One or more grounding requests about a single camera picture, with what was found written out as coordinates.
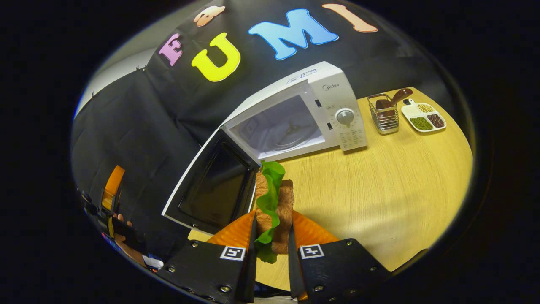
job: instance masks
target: microwave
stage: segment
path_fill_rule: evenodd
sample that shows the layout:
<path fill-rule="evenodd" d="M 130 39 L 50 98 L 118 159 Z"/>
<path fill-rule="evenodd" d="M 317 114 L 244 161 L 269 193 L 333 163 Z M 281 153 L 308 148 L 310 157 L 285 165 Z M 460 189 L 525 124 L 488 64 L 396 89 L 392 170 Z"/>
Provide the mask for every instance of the microwave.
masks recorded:
<path fill-rule="evenodd" d="M 320 62 L 243 101 L 201 147 L 161 214 L 215 234 L 251 210 L 261 161 L 366 145 L 360 109 L 345 73 Z"/>

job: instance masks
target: brown spoon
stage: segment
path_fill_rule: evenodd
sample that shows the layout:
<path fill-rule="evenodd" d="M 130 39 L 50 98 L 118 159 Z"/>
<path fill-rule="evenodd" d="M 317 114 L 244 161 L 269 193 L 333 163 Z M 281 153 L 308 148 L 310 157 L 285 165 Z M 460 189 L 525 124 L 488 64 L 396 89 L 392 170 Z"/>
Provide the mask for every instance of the brown spoon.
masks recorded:
<path fill-rule="evenodd" d="M 396 94 L 394 94 L 394 97 L 392 97 L 391 101 L 388 101 L 386 99 L 377 100 L 377 102 L 375 103 L 375 107 L 377 109 L 386 109 L 386 108 L 393 107 L 398 102 L 400 102 L 403 99 L 409 97 L 412 93 L 413 93 L 413 91 L 411 89 L 403 88 L 403 89 L 397 91 Z M 391 111 L 386 111 L 386 112 L 379 113 L 379 117 L 385 117 L 385 116 L 393 116 L 393 114 L 392 114 Z"/>

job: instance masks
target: microwave control panel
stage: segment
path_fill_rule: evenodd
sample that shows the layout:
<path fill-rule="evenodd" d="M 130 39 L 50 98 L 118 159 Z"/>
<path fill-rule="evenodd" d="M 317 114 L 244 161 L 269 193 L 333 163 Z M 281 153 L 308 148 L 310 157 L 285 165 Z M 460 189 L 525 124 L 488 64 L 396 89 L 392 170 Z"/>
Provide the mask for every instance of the microwave control panel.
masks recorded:
<path fill-rule="evenodd" d="M 343 151 L 367 145 L 364 121 L 347 77 L 339 73 L 310 82 Z"/>

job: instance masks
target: green beans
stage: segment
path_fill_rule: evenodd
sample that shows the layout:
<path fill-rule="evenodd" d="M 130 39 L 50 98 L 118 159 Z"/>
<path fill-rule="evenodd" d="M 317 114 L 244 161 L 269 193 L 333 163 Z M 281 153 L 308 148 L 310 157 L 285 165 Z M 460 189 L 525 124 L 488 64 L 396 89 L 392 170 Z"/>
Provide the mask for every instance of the green beans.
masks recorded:
<path fill-rule="evenodd" d="M 418 130 L 427 131 L 433 129 L 424 117 L 411 118 L 410 121 Z"/>

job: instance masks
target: metal utensil holder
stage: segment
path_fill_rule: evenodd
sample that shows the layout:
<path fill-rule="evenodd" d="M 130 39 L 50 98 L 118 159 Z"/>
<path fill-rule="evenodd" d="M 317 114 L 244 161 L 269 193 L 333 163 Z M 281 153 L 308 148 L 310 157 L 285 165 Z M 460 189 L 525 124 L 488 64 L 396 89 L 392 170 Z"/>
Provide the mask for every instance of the metal utensil holder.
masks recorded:
<path fill-rule="evenodd" d="M 380 98 L 375 98 L 381 96 L 386 98 L 388 102 L 392 100 L 392 98 L 386 94 L 375 94 L 368 96 L 369 110 L 371 111 L 373 122 L 377 126 L 377 130 L 380 134 L 397 132 L 400 125 L 399 115 L 397 113 L 397 104 L 390 108 L 377 109 L 377 100 Z"/>

